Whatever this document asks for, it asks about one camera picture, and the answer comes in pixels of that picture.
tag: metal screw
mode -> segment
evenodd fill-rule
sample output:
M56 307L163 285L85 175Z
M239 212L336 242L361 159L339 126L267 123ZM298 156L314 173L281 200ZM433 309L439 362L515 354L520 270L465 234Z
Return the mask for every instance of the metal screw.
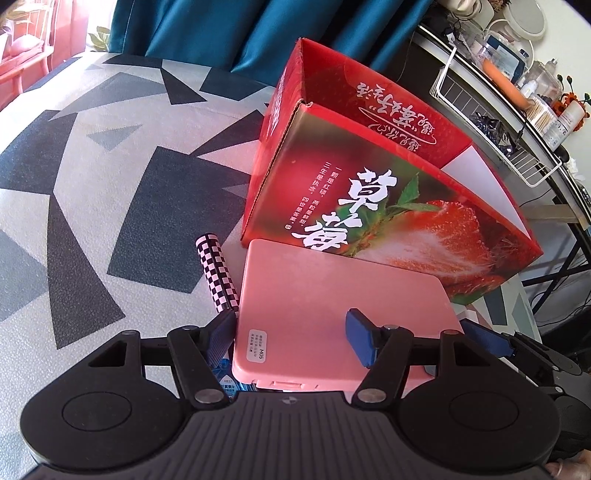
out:
M195 400L197 400L199 403L217 403L222 401L223 398L224 393L214 388L205 388L195 393Z
M386 392L379 388L366 388L357 394L363 403L380 403L386 400Z

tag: teal curtain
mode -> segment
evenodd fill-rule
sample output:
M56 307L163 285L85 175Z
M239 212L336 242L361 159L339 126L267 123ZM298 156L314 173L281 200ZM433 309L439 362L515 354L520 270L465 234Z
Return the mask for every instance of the teal curtain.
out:
M431 0L118 0L112 52L196 63L276 85L300 37L386 69Z

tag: label sticker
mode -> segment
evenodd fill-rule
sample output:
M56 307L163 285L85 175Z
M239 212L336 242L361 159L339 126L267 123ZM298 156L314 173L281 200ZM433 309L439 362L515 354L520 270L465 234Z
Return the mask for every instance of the label sticker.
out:
M262 330L251 330L248 332L248 349L246 359L256 364L265 363L267 356L267 333Z
M224 378L222 378L220 380L220 385L223 387L228 397L234 398L234 395L236 395L238 390L238 386L230 376L226 375Z

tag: strawberry image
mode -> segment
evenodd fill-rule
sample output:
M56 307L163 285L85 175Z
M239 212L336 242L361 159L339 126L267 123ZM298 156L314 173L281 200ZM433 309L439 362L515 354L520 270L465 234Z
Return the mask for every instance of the strawberry image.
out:
M494 260L474 210L459 202L427 202L382 223L355 257L435 275L444 286L487 275Z
M499 272L507 272L512 276L515 265L529 265L539 255L527 244L519 241L515 235L505 232L491 248L495 259L495 267Z
M484 275L464 283L445 287L445 291L453 303L468 305L504 282L506 282L506 278L500 275Z

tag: geometric patterned cloth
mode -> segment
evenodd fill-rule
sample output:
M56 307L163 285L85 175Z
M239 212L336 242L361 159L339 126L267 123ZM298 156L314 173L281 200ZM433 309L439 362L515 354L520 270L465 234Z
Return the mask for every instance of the geometric patterned cloth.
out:
M242 214L273 88L168 60L85 53L0 112L0 480L33 466L37 391L125 329L216 315L195 240L239 290ZM147 377L173 388L165 368Z

